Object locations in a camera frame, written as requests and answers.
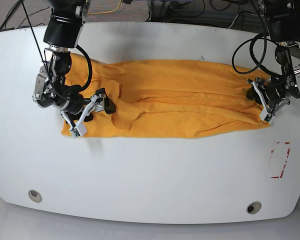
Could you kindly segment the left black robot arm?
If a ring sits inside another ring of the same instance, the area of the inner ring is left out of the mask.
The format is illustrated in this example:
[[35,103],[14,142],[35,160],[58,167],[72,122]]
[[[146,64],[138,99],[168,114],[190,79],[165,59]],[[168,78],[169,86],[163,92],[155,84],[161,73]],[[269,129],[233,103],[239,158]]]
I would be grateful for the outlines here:
[[281,73],[261,65],[269,77],[247,80],[251,88],[246,97],[263,106],[259,116],[270,123],[290,97],[300,99],[300,47],[296,43],[300,38],[300,0],[260,0],[258,4],[267,37],[276,45],[274,56]]

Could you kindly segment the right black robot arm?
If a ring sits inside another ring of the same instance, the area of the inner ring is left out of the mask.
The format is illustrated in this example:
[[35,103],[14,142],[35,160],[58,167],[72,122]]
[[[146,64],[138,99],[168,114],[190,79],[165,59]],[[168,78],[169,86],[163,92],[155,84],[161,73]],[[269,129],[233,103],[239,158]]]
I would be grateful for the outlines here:
[[[92,82],[93,66],[88,54],[78,45],[79,36],[86,22],[89,0],[48,0],[51,15],[43,41],[48,44],[39,53],[42,65],[36,77],[33,101],[41,108],[54,106],[59,109],[73,137],[87,133],[85,123],[93,120],[93,113],[116,112],[116,106],[104,88],[89,98],[81,94]],[[66,85],[66,74],[72,66],[70,49],[79,50],[87,61],[88,77],[84,85]]]

